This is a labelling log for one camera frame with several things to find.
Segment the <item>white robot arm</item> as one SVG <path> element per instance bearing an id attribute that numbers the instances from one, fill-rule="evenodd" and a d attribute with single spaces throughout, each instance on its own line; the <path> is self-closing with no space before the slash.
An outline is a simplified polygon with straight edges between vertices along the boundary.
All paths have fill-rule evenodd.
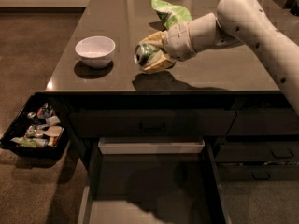
<path id="1" fill-rule="evenodd" d="M 153 74 L 204 50 L 239 42 L 254 52 L 299 113 L 299 46 L 268 20 L 257 0 L 220 0 L 215 13 L 149 35 L 136 46 L 135 62 L 142 72 Z"/>

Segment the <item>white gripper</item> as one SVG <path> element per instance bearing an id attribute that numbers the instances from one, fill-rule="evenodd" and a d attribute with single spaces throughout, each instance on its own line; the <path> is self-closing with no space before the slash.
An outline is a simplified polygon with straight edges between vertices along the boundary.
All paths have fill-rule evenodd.
<path id="1" fill-rule="evenodd" d="M 184 62 L 193 58 L 197 52 L 192 44 L 190 33 L 191 22 L 181 22 L 172 26 L 168 31 L 158 31 L 139 42 L 156 49 L 164 49 L 150 55 L 141 71 L 146 74 L 162 72 L 175 65 L 176 61 Z"/>

